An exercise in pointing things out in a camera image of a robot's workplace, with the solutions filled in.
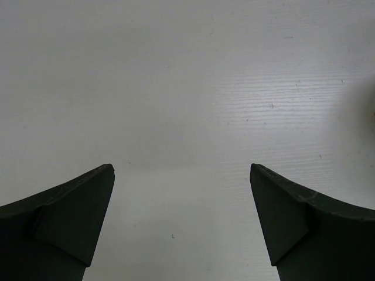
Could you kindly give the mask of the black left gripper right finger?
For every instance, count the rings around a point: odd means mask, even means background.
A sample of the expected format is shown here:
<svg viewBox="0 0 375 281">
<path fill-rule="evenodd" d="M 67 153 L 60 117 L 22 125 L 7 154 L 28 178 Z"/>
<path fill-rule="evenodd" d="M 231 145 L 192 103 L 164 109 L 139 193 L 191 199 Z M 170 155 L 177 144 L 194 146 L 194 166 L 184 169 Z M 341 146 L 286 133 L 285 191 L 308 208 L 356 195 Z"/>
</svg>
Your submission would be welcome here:
<svg viewBox="0 0 375 281">
<path fill-rule="evenodd" d="M 251 190 L 280 280 L 374 280 L 374 210 L 253 163 Z"/>
</svg>

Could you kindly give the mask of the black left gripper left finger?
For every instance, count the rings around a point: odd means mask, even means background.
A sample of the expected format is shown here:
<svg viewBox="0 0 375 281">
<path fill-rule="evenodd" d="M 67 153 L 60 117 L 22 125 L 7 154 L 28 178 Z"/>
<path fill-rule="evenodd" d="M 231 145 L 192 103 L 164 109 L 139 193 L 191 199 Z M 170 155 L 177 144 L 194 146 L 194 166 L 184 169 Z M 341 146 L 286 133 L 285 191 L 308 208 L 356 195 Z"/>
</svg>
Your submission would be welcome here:
<svg viewBox="0 0 375 281">
<path fill-rule="evenodd" d="M 1 206 L 1 280 L 82 280 L 115 182 L 104 164 Z"/>
</svg>

